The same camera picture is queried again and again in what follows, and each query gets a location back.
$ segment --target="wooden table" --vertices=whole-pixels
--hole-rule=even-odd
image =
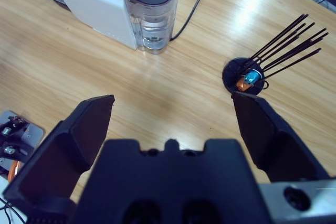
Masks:
[[[195,1],[179,1],[175,32]],[[48,134],[80,101],[114,94],[107,138],[134,138],[143,149],[162,149],[175,138],[196,150],[208,138],[236,138],[257,180],[267,182],[239,135],[222,69],[251,56],[302,13],[317,23],[311,33],[328,28],[323,51],[271,78],[260,96],[336,175],[336,16],[311,0],[202,0],[161,55],[99,34],[53,1],[0,0],[0,111],[12,110]]]

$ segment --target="screw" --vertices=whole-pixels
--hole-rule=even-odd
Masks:
[[[11,131],[12,131],[11,128],[9,128],[9,127],[4,127],[4,129],[1,131],[1,133],[2,133],[3,135],[7,136],[7,135],[10,134]]]
[[[12,146],[7,146],[4,150],[4,152],[8,155],[13,155],[15,153],[15,149]]]

